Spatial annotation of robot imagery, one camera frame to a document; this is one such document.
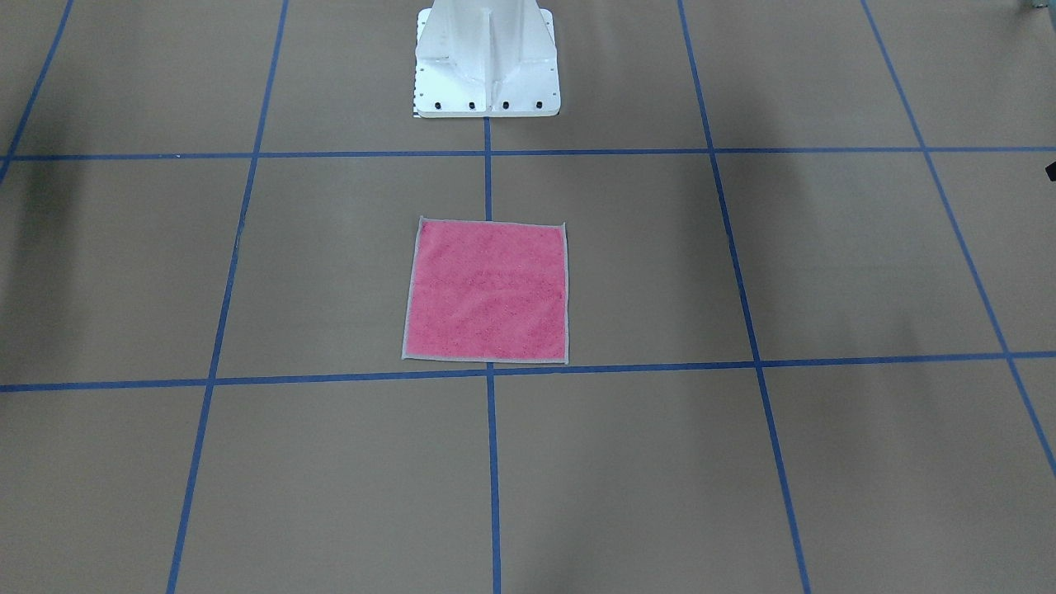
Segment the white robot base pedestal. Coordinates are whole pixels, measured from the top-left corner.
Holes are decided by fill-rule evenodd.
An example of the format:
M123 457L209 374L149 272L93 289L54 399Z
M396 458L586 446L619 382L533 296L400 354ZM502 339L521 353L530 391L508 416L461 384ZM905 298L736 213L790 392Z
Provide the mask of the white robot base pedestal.
M535 1L434 1L417 14L412 113L551 117L561 111L554 15Z

